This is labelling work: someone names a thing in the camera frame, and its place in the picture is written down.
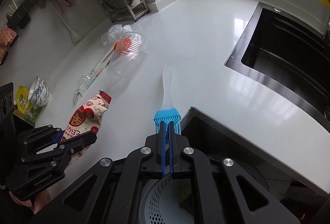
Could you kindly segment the person's left hand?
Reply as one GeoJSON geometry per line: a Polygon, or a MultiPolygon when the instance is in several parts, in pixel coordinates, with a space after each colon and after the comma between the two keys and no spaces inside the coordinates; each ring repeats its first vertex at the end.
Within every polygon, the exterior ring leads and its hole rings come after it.
{"type": "Polygon", "coordinates": [[[37,214],[51,201],[51,196],[47,189],[37,194],[34,202],[31,202],[30,200],[21,201],[16,198],[11,192],[9,192],[9,194],[16,204],[30,208],[34,214],[37,214]]]}

